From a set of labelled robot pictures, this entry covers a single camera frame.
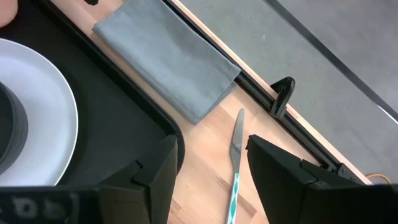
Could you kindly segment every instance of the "wooden countertop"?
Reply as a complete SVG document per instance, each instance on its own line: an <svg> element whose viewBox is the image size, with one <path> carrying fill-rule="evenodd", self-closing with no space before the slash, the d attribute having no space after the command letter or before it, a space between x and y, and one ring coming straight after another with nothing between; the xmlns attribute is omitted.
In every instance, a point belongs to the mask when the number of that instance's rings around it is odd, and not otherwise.
<svg viewBox="0 0 398 224"><path fill-rule="evenodd" d="M201 29L232 61L252 75L267 91L274 94L240 58L201 23L178 0L169 0ZM94 43L134 80L148 95L168 112L181 127L186 155L175 184L169 223L225 223L233 181L233 167L229 145L235 119L240 108L245 108L244 142L250 134L257 134L275 145L316 164L316 160L281 126L279 126L241 88L233 90L206 118L196 126L190 124L153 88L151 88L123 59L108 48L91 30L94 24L121 6L123 0L100 0L95 6L84 0L52 0ZM291 106L287 108L307 130L341 162L344 162L363 181L370 183L329 142L314 130ZM236 223L268 223L256 188L252 181L246 151L241 158L240 186Z"/></svg>

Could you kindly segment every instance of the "white plate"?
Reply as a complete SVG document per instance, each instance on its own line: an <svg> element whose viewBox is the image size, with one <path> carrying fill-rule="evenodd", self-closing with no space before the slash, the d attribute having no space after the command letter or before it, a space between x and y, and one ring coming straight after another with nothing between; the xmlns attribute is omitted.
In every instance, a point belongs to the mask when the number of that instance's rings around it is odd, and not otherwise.
<svg viewBox="0 0 398 224"><path fill-rule="evenodd" d="M0 175L0 186L57 184L78 131L76 103L66 79L41 54L0 39L0 82L18 97L28 119L25 146Z"/></svg>

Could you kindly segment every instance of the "black clip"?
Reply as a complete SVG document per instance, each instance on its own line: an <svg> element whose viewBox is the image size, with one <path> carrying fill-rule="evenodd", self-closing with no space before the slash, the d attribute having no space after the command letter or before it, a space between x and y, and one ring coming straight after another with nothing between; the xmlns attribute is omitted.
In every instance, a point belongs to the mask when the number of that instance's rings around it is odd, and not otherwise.
<svg viewBox="0 0 398 224"><path fill-rule="evenodd" d="M85 2L92 6L95 6L96 4L98 4L98 0L85 0Z"/></svg>
<svg viewBox="0 0 398 224"><path fill-rule="evenodd" d="M295 80L292 77L283 78L271 85L271 88L278 93L270 110L271 116L281 119L285 115L286 104L292 96Z"/></svg>

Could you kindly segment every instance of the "gray floor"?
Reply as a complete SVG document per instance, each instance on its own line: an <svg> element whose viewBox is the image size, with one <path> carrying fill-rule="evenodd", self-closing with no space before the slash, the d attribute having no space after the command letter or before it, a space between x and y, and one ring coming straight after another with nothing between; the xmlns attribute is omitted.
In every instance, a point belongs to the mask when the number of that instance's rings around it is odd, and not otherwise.
<svg viewBox="0 0 398 224"><path fill-rule="evenodd" d="M182 0L267 83L296 79L290 104L364 174L398 182L398 125L262 0ZM398 110L398 4L280 0Z"/></svg>

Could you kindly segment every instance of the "black bracket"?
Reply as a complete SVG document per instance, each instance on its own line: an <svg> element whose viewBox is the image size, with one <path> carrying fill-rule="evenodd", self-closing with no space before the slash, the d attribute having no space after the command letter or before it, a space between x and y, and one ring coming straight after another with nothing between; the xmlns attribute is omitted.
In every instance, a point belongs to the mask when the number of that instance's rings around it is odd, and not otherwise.
<svg viewBox="0 0 398 224"><path fill-rule="evenodd" d="M344 177L348 180L351 180L357 184L363 185L362 181L351 171L346 165L340 164L336 170L336 174L340 177Z"/></svg>
<svg viewBox="0 0 398 224"><path fill-rule="evenodd" d="M285 115L286 104L292 96L295 86L295 80L292 77L283 78L271 85L271 88L278 93L278 97L273 102L271 110L269 111L271 116L282 119Z"/></svg>

